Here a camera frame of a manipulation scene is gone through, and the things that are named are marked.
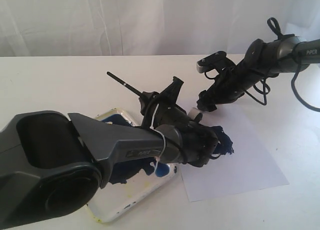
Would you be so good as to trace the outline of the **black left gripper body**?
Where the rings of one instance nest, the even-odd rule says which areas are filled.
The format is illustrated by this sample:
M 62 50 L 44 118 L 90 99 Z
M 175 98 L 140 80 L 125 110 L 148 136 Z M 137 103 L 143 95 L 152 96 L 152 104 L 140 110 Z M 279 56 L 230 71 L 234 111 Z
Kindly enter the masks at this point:
M 150 128 L 154 105 L 143 115 L 142 126 Z M 191 120 L 178 105 L 161 103 L 155 114 L 154 128 L 163 133 L 166 147 L 160 162 L 164 164 L 190 164 L 201 168 L 208 163 L 218 137 L 207 126 Z

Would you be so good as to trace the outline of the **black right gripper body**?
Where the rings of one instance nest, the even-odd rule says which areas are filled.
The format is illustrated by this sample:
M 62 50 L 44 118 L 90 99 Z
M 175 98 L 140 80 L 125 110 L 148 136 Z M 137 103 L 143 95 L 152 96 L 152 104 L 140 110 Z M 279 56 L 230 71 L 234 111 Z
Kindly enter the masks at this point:
M 246 90 L 263 79 L 263 74 L 247 67 L 241 61 L 234 67 L 225 68 L 216 76 L 214 83 L 199 94 L 199 100 L 217 105 L 230 104 L 242 97 Z

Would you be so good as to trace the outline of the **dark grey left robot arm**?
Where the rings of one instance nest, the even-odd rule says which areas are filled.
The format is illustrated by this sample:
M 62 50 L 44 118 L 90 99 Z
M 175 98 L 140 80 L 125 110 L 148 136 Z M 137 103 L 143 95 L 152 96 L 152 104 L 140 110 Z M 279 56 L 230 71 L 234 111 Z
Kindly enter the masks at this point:
M 128 85 L 143 115 L 136 127 L 51 110 L 15 115 L 0 132 L 1 229 L 77 211 L 107 185 L 117 163 L 206 165 L 219 139 L 177 105 L 182 85 L 177 77 L 161 92 Z

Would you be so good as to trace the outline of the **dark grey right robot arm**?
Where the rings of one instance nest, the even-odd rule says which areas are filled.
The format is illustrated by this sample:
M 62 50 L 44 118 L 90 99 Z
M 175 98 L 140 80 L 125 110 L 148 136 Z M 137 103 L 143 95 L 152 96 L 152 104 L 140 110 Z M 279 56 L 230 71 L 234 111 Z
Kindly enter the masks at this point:
M 237 64 L 226 52 L 217 51 L 197 62 L 197 71 L 206 75 L 216 70 L 214 83 L 198 95 L 197 108 L 213 112 L 217 105 L 231 104 L 247 94 L 257 83 L 263 84 L 260 94 L 267 95 L 268 78 L 282 73 L 298 74 L 311 64 L 320 62 L 320 41 L 303 41 L 294 34 L 287 34 L 272 42 L 256 39 L 248 47 L 244 58 Z

